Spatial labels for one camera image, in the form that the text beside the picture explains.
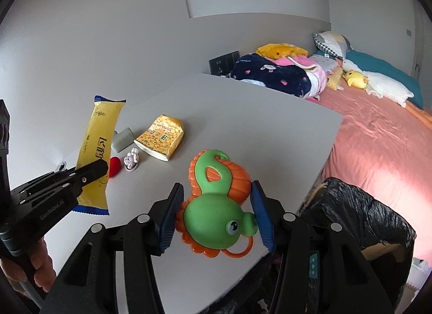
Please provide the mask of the green orange snail toy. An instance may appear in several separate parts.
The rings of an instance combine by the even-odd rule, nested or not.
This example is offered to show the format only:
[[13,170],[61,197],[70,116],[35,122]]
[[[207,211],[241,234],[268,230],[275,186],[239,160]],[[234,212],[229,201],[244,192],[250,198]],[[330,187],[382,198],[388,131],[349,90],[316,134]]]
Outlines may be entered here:
[[251,193],[248,172],[220,150],[199,152],[190,162],[191,196],[176,215],[176,230],[196,254],[243,258],[258,231],[255,215],[242,209]]

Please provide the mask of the small white purple trinket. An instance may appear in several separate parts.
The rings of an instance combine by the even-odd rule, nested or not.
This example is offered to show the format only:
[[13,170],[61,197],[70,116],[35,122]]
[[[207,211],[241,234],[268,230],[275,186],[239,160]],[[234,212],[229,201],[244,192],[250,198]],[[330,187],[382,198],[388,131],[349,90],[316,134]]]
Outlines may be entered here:
[[139,165],[139,160],[139,149],[134,147],[127,153],[127,156],[124,158],[125,170],[134,171]]

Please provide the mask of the yellow popcorn snack bag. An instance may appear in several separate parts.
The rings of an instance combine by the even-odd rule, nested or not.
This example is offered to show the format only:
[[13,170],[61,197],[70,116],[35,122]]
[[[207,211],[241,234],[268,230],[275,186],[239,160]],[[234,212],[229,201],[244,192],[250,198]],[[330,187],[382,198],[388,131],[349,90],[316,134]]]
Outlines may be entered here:
[[160,115],[134,142],[139,149],[148,155],[168,162],[182,141],[183,136],[184,128],[181,120]]

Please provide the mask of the black bag lined trash box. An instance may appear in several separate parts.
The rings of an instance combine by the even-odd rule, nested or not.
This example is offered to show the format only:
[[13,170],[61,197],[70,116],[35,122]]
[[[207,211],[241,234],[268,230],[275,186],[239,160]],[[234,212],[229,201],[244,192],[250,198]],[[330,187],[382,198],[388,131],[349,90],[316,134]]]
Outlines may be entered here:
[[416,233],[359,187],[329,177],[297,214],[274,200],[276,247],[208,313],[393,313]]

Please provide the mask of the red heart toy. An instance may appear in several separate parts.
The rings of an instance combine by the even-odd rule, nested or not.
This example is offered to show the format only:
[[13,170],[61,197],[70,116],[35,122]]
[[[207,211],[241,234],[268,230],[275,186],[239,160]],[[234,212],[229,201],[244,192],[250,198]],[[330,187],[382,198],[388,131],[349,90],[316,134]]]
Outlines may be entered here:
[[115,177],[122,169],[122,162],[118,157],[111,157],[109,162],[108,178]]

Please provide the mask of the grey heart shaped block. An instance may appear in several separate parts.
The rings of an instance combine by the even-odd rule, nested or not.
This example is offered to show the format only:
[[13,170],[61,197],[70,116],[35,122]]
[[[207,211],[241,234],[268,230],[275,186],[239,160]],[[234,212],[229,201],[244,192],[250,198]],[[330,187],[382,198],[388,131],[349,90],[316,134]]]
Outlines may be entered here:
[[119,153],[128,146],[130,146],[134,142],[134,140],[134,133],[129,127],[126,127],[121,132],[114,131],[111,141],[111,148],[116,153]]

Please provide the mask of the navy patterned blanket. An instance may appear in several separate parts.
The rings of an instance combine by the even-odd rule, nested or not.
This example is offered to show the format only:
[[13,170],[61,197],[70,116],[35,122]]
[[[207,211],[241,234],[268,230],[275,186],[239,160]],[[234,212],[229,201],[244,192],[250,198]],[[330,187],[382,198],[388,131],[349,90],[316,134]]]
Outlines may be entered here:
[[240,57],[228,76],[238,81],[259,81],[267,88],[300,98],[313,97],[319,89],[317,80],[311,79],[301,67],[280,66],[258,54]]

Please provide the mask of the pink white blanket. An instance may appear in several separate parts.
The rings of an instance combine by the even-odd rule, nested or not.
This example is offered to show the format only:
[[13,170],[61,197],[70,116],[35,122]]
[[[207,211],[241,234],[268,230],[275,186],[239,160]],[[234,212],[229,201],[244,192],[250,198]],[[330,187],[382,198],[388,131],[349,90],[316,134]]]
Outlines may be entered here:
[[275,60],[275,63],[279,66],[296,65],[302,68],[306,72],[311,83],[311,90],[308,98],[320,99],[320,94],[324,91],[327,84],[327,73],[321,65],[306,56],[288,56]]

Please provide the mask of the pink sheet bed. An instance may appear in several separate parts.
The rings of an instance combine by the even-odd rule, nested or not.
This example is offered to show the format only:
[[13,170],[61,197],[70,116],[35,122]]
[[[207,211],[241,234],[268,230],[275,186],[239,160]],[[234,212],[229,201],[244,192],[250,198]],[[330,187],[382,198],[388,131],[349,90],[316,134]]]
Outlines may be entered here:
[[431,260],[431,130],[408,110],[352,87],[325,89],[320,104],[342,114],[322,179],[360,187],[413,227],[414,257]]

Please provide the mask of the yellow long bolster plush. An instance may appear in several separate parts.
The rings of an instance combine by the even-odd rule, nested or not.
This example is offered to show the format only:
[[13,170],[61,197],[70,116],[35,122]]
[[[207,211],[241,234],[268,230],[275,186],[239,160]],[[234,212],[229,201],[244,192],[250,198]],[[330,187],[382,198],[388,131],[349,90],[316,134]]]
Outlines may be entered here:
[[336,67],[328,76],[326,87],[328,89],[337,91],[343,89],[340,85],[343,75],[343,69],[341,67]]

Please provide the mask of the yellow duck plush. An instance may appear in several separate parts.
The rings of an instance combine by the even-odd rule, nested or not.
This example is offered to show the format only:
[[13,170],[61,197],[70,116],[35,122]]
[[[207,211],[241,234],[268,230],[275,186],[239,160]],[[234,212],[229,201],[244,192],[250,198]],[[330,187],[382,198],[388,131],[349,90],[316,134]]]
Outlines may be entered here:
[[349,87],[357,89],[365,89],[367,87],[368,78],[361,72],[351,69],[343,76]]

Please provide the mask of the white goose plush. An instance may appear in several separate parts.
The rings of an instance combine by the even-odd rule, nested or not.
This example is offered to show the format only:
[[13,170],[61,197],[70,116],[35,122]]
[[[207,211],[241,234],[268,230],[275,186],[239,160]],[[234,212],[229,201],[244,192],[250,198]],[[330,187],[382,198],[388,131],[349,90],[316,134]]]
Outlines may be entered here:
[[379,72],[368,72],[361,70],[355,63],[348,59],[342,61],[342,69],[344,74],[351,69],[361,72],[368,78],[367,87],[362,89],[369,95],[374,95],[378,98],[387,98],[401,107],[406,107],[406,101],[414,97],[414,94],[409,91],[401,82],[394,80]]

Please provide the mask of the patterned grey yellow pillow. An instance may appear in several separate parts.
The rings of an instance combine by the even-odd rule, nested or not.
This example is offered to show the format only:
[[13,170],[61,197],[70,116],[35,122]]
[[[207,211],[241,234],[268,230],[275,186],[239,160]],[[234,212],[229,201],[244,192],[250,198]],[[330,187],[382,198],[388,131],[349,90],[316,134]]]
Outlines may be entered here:
[[313,41],[322,53],[340,60],[344,60],[347,52],[352,49],[351,43],[346,37],[331,31],[313,33]]

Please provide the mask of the teal pillow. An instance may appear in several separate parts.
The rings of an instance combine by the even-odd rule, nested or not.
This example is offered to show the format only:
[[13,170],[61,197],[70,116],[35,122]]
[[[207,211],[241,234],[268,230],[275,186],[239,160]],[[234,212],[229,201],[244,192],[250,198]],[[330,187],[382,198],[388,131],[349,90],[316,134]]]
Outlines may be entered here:
[[392,64],[385,60],[378,59],[372,55],[355,50],[347,51],[346,58],[357,65],[361,70],[368,72],[379,72],[396,81],[401,82],[409,91],[414,94],[410,101],[418,108],[424,108],[423,96],[418,81],[402,70],[393,67]]

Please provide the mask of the black wall socket panel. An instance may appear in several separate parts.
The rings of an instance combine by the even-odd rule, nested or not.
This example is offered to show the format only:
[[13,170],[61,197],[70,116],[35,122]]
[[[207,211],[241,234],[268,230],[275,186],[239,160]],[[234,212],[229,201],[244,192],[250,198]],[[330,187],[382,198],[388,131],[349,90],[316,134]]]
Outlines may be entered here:
[[210,74],[216,76],[226,76],[234,68],[239,59],[239,52],[231,52],[209,60]]

